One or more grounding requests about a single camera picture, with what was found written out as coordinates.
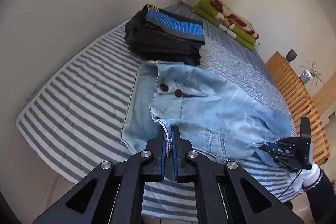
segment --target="bracelet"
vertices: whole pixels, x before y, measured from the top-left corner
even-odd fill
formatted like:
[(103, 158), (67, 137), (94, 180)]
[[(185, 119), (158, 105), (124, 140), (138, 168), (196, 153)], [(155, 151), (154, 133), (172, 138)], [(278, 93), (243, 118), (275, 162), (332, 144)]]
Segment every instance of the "bracelet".
[(323, 170), (321, 169), (321, 172), (320, 172), (320, 175), (319, 175), (319, 178), (317, 179), (317, 181), (315, 181), (312, 185), (310, 185), (309, 187), (303, 187), (303, 190), (305, 191), (305, 192), (307, 192), (308, 190), (311, 190), (311, 189), (313, 189), (313, 188), (315, 188), (318, 184), (319, 184), (319, 182), (321, 181), (321, 179), (322, 179), (322, 177), (323, 177)]

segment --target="yellow black striped fabric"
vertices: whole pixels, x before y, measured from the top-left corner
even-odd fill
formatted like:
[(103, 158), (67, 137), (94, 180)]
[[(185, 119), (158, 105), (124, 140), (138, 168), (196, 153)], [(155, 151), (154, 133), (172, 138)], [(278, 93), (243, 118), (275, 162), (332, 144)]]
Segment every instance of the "yellow black striped fabric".
[(147, 5), (147, 8), (148, 8), (148, 9), (154, 9), (154, 10), (156, 10), (156, 11), (159, 11), (159, 10), (160, 10), (160, 8), (154, 6), (154, 5), (150, 4), (150, 3), (147, 3), (146, 5)]

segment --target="folded blanket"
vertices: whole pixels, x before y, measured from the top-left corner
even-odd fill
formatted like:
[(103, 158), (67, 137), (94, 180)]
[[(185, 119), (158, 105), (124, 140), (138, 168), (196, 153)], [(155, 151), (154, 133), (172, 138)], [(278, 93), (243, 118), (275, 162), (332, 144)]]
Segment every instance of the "folded blanket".
[(237, 26), (235, 23), (233, 23), (231, 20), (223, 16), (221, 13), (219, 13), (211, 4), (210, 0), (201, 0), (198, 4), (198, 6), (205, 11), (208, 15), (215, 18), (217, 21), (219, 21), (221, 24), (223, 24), (226, 28), (233, 31), (235, 34), (240, 36), (242, 39), (250, 43), (251, 45), (257, 47), (259, 46), (259, 42), (256, 41), (252, 36), (247, 34), (243, 29), (241, 29), (239, 26)]
[(240, 44), (242, 44), (243, 46), (245, 46), (249, 50), (251, 50), (251, 51), (254, 50), (254, 47), (250, 43), (246, 42), (239, 35), (235, 34), (231, 30), (229, 30), (228, 28), (226, 28), (224, 25), (222, 25), (219, 21), (217, 21), (216, 19), (214, 19), (213, 17), (211, 17), (210, 15), (208, 15), (198, 5), (194, 6), (193, 13), (199, 15), (200, 17), (202, 17), (205, 20), (209, 21), (213, 25), (217, 26), (218, 28), (220, 28), (221, 30), (223, 30), (224, 32), (226, 32), (230, 37), (232, 37), (234, 40), (238, 41)]
[(245, 32), (251, 35), (253, 38), (258, 39), (259, 35), (254, 31), (252, 24), (248, 22), (245, 18), (235, 14), (228, 7), (224, 5), (220, 0), (210, 0), (211, 5), (220, 12), (223, 16), (228, 18), (229, 20), (236, 23), (239, 27), (241, 27)]

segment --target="light blue denim jacket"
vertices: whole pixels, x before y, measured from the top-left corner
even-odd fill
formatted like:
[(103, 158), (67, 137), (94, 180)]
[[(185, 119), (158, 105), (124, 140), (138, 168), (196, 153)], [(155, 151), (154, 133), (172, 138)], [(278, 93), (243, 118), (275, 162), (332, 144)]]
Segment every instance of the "light blue denim jacket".
[[(161, 84), (168, 91), (161, 90)], [(177, 97), (176, 90), (183, 96)], [(256, 152), (274, 166), (258, 147), (290, 137), (290, 121), (288, 114), (260, 104), (212, 71), (183, 63), (145, 61), (135, 78), (121, 138), (137, 153), (163, 126), (170, 150), (170, 129), (178, 125), (181, 138), (213, 161), (244, 159)]]

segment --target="striped mattress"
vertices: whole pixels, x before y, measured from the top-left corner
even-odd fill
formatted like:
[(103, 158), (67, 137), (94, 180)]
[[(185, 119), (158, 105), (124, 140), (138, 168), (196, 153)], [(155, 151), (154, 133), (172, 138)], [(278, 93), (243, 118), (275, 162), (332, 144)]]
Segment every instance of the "striped mattress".
[[(165, 10), (202, 20), (183, 3)], [(57, 173), (77, 183), (104, 160), (127, 160), (131, 153), (120, 132), (135, 74), (143, 60), (127, 49), (126, 22), (98, 38), (63, 65), (32, 94), (16, 119), (29, 145)], [(254, 51), (204, 22), (201, 67), (225, 75), (259, 102), (289, 113), (263, 61)], [(292, 135), (295, 136), (292, 122)], [(287, 187), (285, 170), (265, 165), (257, 155), (238, 161), (275, 196)], [(280, 198), (293, 199), (293, 188)], [(197, 221), (194, 186), (165, 179), (146, 183), (142, 214)]]

